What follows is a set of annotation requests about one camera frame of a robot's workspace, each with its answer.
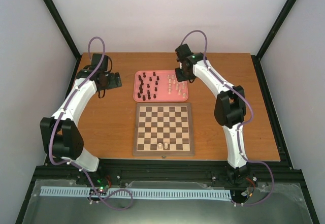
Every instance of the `wooden tabletop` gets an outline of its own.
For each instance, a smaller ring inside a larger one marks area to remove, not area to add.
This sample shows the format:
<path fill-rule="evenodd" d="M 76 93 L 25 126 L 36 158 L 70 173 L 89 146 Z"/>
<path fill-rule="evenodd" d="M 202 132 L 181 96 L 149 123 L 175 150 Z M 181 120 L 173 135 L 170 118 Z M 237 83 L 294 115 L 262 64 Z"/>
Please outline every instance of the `wooden tabletop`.
<path fill-rule="evenodd" d="M 139 70 L 173 70 L 178 67 L 175 53 L 108 53 L 113 72 L 121 75 L 122 87 L 107 90 L 103 99 L 94 95 L 78 124 L 87 150 L 100 158 L 145 158 L 133 156 L 136 102 L 133 99 L 135 73 Z M 234 85 L 241 85 L 254 111 L 254 120 L 244 126 L 244 143 L 251 160 L 279 161 L 279 154 L 255 75 L 250 54 L 207 54 L 213 67 Z M 90 64 L 83 54 L 79 69 Z M 195 156 L 167 159 L 227 160 L 227 147 L 222 127 L 214 118 L 215 97 L 200 80 L 188 86 L 191 103 Z M 247 109 L 245 120 L 250 118 Z"/>

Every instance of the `chessboard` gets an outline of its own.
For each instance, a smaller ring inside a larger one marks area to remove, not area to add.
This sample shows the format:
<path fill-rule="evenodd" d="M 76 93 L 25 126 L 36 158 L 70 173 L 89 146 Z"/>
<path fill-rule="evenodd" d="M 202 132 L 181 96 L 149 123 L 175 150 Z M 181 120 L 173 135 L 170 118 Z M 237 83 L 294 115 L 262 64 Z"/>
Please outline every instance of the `chessboard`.
<path fill-rule="evenodd" d="M 190 103 L 138 103 L 133 155 L 194 155 Z"/>

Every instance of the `purple cable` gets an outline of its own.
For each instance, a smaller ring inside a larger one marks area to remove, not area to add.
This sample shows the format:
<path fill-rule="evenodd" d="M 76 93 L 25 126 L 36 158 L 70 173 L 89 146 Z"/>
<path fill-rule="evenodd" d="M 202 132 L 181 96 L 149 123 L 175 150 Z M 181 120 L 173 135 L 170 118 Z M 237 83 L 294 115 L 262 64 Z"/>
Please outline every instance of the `purple cable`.
<path fill-rule="evenodd" d="M 222 83 L 222 84 L 224 84 L 224 81 L 215 73 L 215 72 L 213 72 L 210 68 L 209 68 L 209 66 L 208 66 L 208 64 L 207 64 L 207 61 L 206 61 L 206 56 L 207 56 L 207 48 L 208 48 L 208 38 L 207 38 L 207 36 L 206 36 L 206 34 L 203 32 L 203 31 L 201 31 L 201 30 L 193 30 L 193 31 L 191 31 L 191 32 L 189 32 L 184 38 L 183 38 L 183 40 L 182 40 L 182 42 L 181 42 L 181 45 L 184 43 L 184 41 L 185 41 L 185 39 L 190 35 L 190 34 L 192 34 L 192 33 L 201 33 L 201 34 L 203 34 L 203 36 L 204 36 L 204 39 L 205 39 L 205 46 L 204 46 L 204 54 L 203 54 L 203 62 L 204 62 L 204 65 L 206 66 L 206 68 L 208 69 L 208 71 L 220 82 L 220 83 Z M 230 87 L 229 85 L 227 85 L 227 84 L 224 84 L 224 86 L 226 87 L 226 88 L 228 88 L 231 92 L 233 92 L 234 94 L 236 94 L 246 105 L 247 105 L 247 107 L 248 107 L 248 109 L 249 109 L 249 111 L 250 111 L 250 119 L 249 120 L 247 120 L 247 121 L 244 121 L 244 122 L 242 122 L 241 124 L 239 124 L 238 125 L 238 127 L 237 127 L 237 143 L 238 143 L 238 148 L 239 148 L 239 152 L 242 154 L 243 153 L 243 150 L 242 150 L 242 147 L 241 147 L 241 145 L 240 145 L 240 127 L 241 126 L 244 126 L 244 125 L 246 125 L 246 124 L 248 124 L 248 123 L 250 123 L 252 120 L 253 120 L 253 118 L 254 118 L 254 113 L 253 113 L 253 109 L 252 109 L 252 107 L 250 106 L 250 104 L 249 104 L 249 102 L 240 94 L 240 93 L 238 93 L 237 91 L 235 91 L 232 87 Z M 266 166 L 266 168 L 268 169 L 268 171 L 269 171 L 269 173 L 270 173 L 270 176 L 271 176 L 271 181 L 272 181 L 272 187 L 271 187 L 271 191 L 269 192 L 269 194 L 264 198 L 264 199 L 262 199 L 262 200 L 260 200 L 260 201 L 257 201 L 257 202 L 255 202 L 255 203 L 252 203 L 252 204 L 244 204 L 244 206 L 253 206 L 253 205 L 257 205 L 257 204 L 260 204 L 260 203 L 262 203 L 262 202 L 264 202 L 265 200 L 267 200 L 270 196 L 271 196 L 271 194 L 272 194 L 272 192 L 273 192 L 273 190 L 274 190 L 274 176 L 273 176 L 273 173 L 272 173 L 272 170 L 271 170 L 271 168 L 268 166 L 268 164 L 266 164 L 265 162 L 262 162 L 262 161 L 250 161 L 249 159 L 247 159 L 245 156 L 243 156 L 243 155 L 241 155 L 242 157 L 243 157 L 243 159 L 245 160 L 245 161 L 247 161 L 247 162 L 249 162 L 249 163 L 252 163 L 252 164 L 263 164 L 264 166 Z"/>
<path fill-rule="evenodd" d="M 103 45 L 103 53 L 102 53 L 102 57 L 101 57 L 101 59 L 100 59 L 100 62 L 97 64 L 96 68 L 95 68 L 95 69 L 94 69 L 94 70 L 93 70 L 93 71 L 88 75 L 88 77 L 87 77 L 84 81 L 82 81 L 82 83 L 80 83 L 80 84 L 78 85 L 78 87 L 83 86 L 83 85 L 84 85 L 84 84 L 85 84 L 85 83 L 86 83 L 86 82 L 87 82 L 87 81 L 88 81 L 88 80 L 89 80 L 89 79 L 94 75 L 94 73 L 99 69 L 99 67 L 101 66 L 101 64 L 102 64 L 102 62 L 103 62 L 103 59 L 104 59 L 104 56 L 105 56 L 105 43 L 104 43 L 104 41 L 103 41 L 103 39 L 102 39 L 101 37 L 93 37 L 93 38 L 89 41 L 89 43 L 88 43 L 88 55 L 89 55 L 89 59 L 91 60 L 91 55 L 90 55 L 90 45 L 91 45 L 92 41 L 95 40 L 95 39 L 100 40 L 101 43 L 102 43 L 102 45 Z M 67 102 L 65 103 L 65 105 L 64 105 L 64 107 L 63 107 L 63 110 L 64 110 L 64 111 L 67 109 L 69 103 L 71 102 L 72 98 L 75 96 L 75 94 L 77 93 L 77 91 L 78 91 L 78 88 L 76 88 L 76 89 L 71 93 L 71 95 L 69 96 L 69 98 L 67 99 Z M 53 159 L 53 154 L 52 154 L 54 137 L 55 137 L 56 130 L 57 130 L 57 128 L 58 128 L 58 125 L 59 125 L 59 123 L 60 123 L 60 121 L 61 121 L 63 115 L 64 115 L 64 112 L 61 112 L 61 113 L 59 114 L 59 116 L 58 116 L 58 118 L 57 118 L 57 120 L 56 120 L 56 122 L 55 122 L 55 124 L 54 124 L 54 126 L 53 126 L 53 130 L 52 130 L 51 138 L 50 138 L 50 145 L 49 145 L 49 158 L 50 158 L 51 163 L 52 163 L 53 165 L 55 165 L 55 166 L 58 166 L 58 165 L 61 165 L 61 164 L 63 164 L 63 163 L 67 163 L 67 162 L 69 162 L 68 160 L 63 160 L 63 161 L 60 161 L 60 162 L 55 162 L 54 159 Z M 127 189 L 119 189 L 119 190 L 116 190 L 116 191 L 112 192 L 110 195 L 108 195 L 107 197 L 105 197 L 105 198 L 103 199 L 103 198 L 100 196 L 100 194 L 97 192 L 97 190 L 96 190 L 96 188 L 95 188 L 95 186 L 94 186 L 94 184 L 93 184 L 93 182 L 92 182 L 92 180 L 91 180 L 89 174 L 87 173 L 87 171 L 86 171 L 85 169 L 81 168 L 79 165 L 77 165 L 77 164 L 74 163 L 74 162 L 71 162 L 71 165 L 73 165 L 74 167 L 76 167 L 76 168 L 78 168 L 78 169 L 82 169 L 82 171 L 84 172 L 84 174 L 85 174 L 86 177 L 88 178 L 89 183 L 90 183 L 91 187 L 93 188 L 94 192 L 96 193 L 96 195 L 97 195 L 97 196 L 99 197 L 99 199 L 100 199 L 101 201 L 103 201 L 103 202 L 105 203 L 105 205 L 107 205 L 109 208 L 111 208 L 111 209 L 113 209 L 113 210 L 125 210 L 125 209 L 129 208 L 129 207 L 132 205 L 132 203 L 133 203 L 133 195 L 132 195 L 132 193 L 131 193 L 129 190 L 127 190 Z M 114 194 L 116 194 L 117 192 L 120 192 L 120 191 L 125 191 L 125 192 L 127 192 L 127 193 L 130 195 L 130 197 L 131 197 L 131 201 L 130 201 L 130 203 L 129 203 L 128 206 L 126 206 L 126 207 L 124 207 L 124 208 L 116 208 L 116 207 L 111 206 L 110 204 L 108 204 L 108 203 L 105 202 L 106 199 L 108 199 L 109 197 L 111 197 L 112 195 L 114 195 Z"/>

